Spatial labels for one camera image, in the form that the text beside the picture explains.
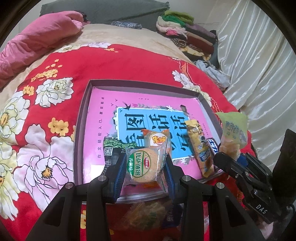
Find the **green towel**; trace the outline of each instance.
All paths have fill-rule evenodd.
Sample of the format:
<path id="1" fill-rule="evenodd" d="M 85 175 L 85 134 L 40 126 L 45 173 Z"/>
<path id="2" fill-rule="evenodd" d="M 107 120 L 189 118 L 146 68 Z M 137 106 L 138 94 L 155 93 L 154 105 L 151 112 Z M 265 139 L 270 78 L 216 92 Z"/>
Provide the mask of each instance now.
<path id="1" fill-rule="evenodd" d="M 190 16 L 188 13 L 166 10 L 165 16 L 167 15 L 173 15 L 177 17 L 179 20 L 181 20 L 182 22 L 193 25 L 194 17 Z"/>
<path id="2" fill-rule="evenodd" d="M 168 22 L 174 22 L 174 23 L 179 23 L 181 25 L 181 27 L 184 27 L 186 24 L 181 21 L 180 19 L 178 19 L 177 17 L 173 16 L 173 15 L 167 15 L 167 16 L 162 16 L 163 20 Z"/>

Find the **qr code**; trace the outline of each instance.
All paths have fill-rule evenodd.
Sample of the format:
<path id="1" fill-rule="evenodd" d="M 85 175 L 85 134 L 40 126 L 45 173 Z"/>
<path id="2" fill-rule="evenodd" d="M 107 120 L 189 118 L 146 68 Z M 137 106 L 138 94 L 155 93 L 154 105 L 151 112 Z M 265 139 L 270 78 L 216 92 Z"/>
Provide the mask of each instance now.
<path id="1" fill-rule="evenodd" d="M 104 148 L 104 156 L 111 156 L 113 152 L 113 147 L 105 147 Z"/>

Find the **red floral bedding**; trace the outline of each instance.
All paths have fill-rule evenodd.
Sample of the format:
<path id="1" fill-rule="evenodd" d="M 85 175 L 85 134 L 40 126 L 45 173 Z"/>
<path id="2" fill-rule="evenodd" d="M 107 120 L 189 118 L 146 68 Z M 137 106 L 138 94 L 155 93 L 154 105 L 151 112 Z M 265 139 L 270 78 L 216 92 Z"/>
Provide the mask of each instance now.
<path id="1" fill-rule="evenodd" d="M 90 79 L 187 88 L 200 92 L 213 112 L 236 111 L 206 74 L 176 58 L 108 43 L 50 54 L 0 111 L 0 219 L 17 241 L 25 240 L 59 189 L 73 180 L 75 125 Z M 254 154 L 250 140 L 243 152 Z"/>

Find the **wall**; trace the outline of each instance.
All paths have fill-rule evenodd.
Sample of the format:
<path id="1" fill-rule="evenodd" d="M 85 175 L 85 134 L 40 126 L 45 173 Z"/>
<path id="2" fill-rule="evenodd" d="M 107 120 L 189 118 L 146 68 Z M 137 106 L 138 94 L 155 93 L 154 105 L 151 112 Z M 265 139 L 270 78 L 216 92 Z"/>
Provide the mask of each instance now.
<path id="1" fill-rule="evenodd" d="M 34 6 L 15 26 L 4 44 L 0 47 L 3 50 L 7 42 L 16 34 L 20 33 L 28 24 L 39 17 L 41 6 L 54 0 L 41 0 Z M 170 3 L 173 11 L 187 12 L 194 17 L 194 22 L 205 27 L 207 30 L 217 29 L 236 0 L 159 0 Z"/>

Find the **silver bolt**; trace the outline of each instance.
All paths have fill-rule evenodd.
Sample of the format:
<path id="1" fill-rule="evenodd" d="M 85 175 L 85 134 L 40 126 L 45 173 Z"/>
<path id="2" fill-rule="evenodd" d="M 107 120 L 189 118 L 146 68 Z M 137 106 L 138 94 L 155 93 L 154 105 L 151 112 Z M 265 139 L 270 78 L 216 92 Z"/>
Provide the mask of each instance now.
<path id="1" fill-rule="evenodd" d="M 185 182 L 189 182 L 189 181 L 191 180 L 191 177 L 188 176 L 188 175 L 185 175 L 185 176 L 182 177 L 182 179 L 183 179 L 183 181 L 185 181 Z"/>
<path id="2" fill-rule="evenodd" d="M 98 177 L 98 180 L 101 181 L 101 182 L 105 181 L 106 179 L 107 179 L 107 177 L 105 175 L 100 175 Z"/>
<path id="3" fill-rule="evenodd" d="M 70 189 L 73 187 L 73 183 L 66 183 L 65 188 Z"/>
<path id="4" fill-rule="evenodd" d="M 217 183 L 216 186 L 219 189 L 223 189 L 225 187 L 225 185 L 223 183 Z"/>

